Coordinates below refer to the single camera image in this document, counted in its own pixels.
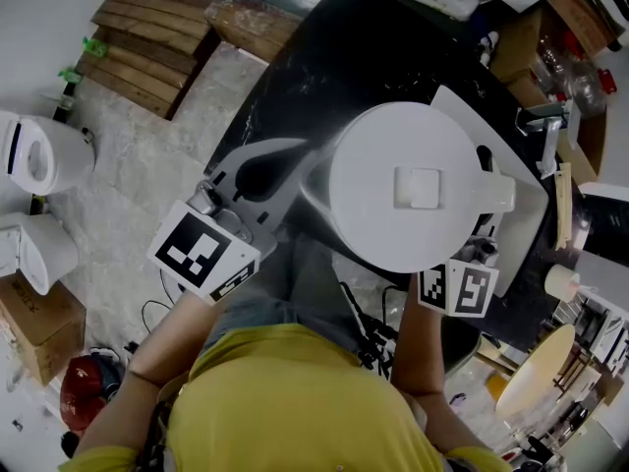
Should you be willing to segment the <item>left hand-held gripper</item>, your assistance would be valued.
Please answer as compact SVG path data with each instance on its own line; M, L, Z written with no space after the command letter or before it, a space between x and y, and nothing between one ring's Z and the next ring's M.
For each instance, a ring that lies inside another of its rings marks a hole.
M161 221L148 258L184 289L215 304L259 270L319 153L276 138L232 150Z

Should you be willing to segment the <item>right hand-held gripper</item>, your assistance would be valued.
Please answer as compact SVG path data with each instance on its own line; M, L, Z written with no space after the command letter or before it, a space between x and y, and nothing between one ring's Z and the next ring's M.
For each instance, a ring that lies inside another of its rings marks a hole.
M483 171L493 171L493 155L486 146L476 153ZM499 270L493 215L479 216L472 235L447 261L417 273L418 304L448 317L482 318L496 285Z

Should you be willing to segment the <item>white round lidded appliance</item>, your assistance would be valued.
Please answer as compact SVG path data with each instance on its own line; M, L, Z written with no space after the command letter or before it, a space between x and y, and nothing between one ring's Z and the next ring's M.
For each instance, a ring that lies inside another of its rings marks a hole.
M350 122L324 158L321 186L304 197L372 266L415 273L446 262L483 214L515 206L513 178L484 171L452 118L417 102L375 106Z

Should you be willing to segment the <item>person's left forearm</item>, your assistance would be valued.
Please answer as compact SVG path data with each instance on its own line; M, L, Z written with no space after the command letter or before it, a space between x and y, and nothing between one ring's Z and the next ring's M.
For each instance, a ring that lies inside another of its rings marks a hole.
M224 310L186 291L142 342L124 384L162 388L188 372Z

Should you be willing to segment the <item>person's right forearm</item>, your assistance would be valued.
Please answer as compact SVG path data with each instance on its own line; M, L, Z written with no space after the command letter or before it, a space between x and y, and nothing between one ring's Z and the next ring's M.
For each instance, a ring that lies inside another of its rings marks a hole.
M442 314L420 303L417 282L413 281L398 330L390 380L414 398L443 394L441 321Z

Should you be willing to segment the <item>white rectangular tray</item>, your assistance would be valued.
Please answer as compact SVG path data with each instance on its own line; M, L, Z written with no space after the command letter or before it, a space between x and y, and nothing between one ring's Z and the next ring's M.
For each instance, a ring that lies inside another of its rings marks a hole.
M502 298L535 242L547 209L548 194L507 142L454 91L439 87L431 105L459 124L476 147L484 146L491 151L494 172L515 180L514 209L492 215L476 231L497 244L495 267L499 275L494 294Z

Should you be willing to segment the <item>grey and white fixture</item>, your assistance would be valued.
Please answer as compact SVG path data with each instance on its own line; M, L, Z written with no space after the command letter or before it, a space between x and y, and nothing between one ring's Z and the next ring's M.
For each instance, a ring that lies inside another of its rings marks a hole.
M518 110L515 125L523 136L543 133L543 153L537 162L542 180L557 171L555 155L559 133L568 127L571 109L572 101L567 100Z

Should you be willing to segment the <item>person's grey trousers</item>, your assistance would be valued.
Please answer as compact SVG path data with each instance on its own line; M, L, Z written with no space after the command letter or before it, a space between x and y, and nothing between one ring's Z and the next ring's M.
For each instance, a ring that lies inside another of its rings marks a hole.
M370 345L332 266L331 251L305 235L280 242L260 270L225 298L203 346L237 328L302 325L356 356Z

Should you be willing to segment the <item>light wooden stick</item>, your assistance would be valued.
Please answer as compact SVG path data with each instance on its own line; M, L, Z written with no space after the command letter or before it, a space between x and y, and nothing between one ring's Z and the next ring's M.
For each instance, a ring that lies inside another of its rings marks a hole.
M555 250L565 249L572 240L572 168L570 162L562 162L554 174L557 237Z

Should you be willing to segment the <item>brown cardboard tray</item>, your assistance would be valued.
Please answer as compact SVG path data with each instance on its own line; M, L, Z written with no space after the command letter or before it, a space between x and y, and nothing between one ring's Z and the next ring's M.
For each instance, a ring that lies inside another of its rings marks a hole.
M557 153L562 162L571 167L572 180L577 186L598 183L608 168L607 145L608 110L592 118L582 120L575 144L568 139L568 131L561 130Z

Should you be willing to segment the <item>clear plastic bottle bundle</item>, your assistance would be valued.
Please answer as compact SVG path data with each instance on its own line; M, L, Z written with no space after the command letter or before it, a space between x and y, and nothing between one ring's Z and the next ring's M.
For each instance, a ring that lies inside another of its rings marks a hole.
M539 39L530 69L549 99L572 100L584 119L605 112L607 92L601 82L600 71L591 61L561 50L547 34Z

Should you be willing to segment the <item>black cabinet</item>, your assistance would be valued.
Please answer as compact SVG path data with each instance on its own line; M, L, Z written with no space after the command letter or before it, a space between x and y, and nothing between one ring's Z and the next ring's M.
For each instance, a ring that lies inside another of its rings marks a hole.
M584 250L629 267L629 201L583 192L591 227Z

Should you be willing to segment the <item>white mug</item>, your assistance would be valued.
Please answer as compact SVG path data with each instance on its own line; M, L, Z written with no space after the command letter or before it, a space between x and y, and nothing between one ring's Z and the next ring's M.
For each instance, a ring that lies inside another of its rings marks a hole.
M580 275L564 265L554 265L544 280L546 294L561 302L570 302L580 287Z

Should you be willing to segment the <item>black table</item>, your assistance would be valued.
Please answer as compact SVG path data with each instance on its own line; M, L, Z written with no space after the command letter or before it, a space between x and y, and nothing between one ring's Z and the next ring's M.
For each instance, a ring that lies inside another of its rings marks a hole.
M387 101L430 103L447 86L482 116L526 169L537 172L539 134L515 124L520 104L469 50L397 0L321 0L270 62L235 115L205 171L233 149L271 138L304 139L319 147L361 112ZM532 348L558 301L543 289L554 264L574 267L583 243L555 252L554 185L543 221L505 297L493 297L483 319L467 323L524 351ZM288 222L353 262L402 286L409 277L375 268L351 254L302 200Z

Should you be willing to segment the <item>worn wooden beam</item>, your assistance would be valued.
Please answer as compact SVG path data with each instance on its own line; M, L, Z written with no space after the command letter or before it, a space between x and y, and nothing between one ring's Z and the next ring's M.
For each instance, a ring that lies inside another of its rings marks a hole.
M205 19L220 38L270 63L302 18L257 0L210 0Z

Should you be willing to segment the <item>dark wooden steps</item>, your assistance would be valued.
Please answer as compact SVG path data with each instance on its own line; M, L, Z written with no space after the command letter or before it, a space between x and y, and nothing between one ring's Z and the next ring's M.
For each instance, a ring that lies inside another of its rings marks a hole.
M172 120L220 44L205 19L210 0L105 0L91 21L107 55L82 54L84 77Z

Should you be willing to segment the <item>person's yellow shirt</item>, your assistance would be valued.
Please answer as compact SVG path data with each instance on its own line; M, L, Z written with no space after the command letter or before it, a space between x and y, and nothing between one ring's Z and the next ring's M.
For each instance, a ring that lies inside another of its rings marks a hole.
M122 383L60 472L511 472L444 395L414 398L299 324L237 328L162 388Z

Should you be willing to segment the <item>dark sneaker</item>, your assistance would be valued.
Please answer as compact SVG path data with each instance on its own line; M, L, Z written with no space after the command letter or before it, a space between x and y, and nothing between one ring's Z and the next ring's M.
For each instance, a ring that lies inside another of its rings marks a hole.
M120 379L124 377L125 366L118 353L108 347L90 347L89 355L96 359L103 367L107 368Z

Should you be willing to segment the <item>white smart toilet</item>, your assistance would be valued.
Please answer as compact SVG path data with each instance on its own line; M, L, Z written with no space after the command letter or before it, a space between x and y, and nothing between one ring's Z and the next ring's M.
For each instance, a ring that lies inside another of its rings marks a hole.
M0 110L0 175L48 196L74 188L93 171L95 152L81 131L50 118Z
M51 213L0 215L0 277L19 271L46 295L78 263L75 241Z

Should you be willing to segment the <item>round wooden stool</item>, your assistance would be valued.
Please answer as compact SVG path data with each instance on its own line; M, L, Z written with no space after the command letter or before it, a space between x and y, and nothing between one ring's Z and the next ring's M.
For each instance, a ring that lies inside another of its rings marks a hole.
M540 342L510 377L495 404L496 415L508 418L533 407L553 384L575 340L575 327L565 324Z
M501 373L494 372L486 379L486 389L494 401L498 401L501 394L508 385L509 380Z

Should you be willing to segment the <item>large cardboard box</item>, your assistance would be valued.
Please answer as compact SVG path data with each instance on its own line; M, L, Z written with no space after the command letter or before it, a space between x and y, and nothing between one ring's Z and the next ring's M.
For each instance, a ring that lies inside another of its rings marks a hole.
M61 282L40 295L19 272L1 277L0 317L23 364L43 386L84 349L86 308Z

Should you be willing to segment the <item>red cap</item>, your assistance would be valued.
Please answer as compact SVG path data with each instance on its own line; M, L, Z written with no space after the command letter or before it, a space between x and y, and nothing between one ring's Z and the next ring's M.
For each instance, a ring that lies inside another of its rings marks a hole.
M105 407L103 378L97 362L90 356L73 358L60 390L60 414L68 429L84 432Z

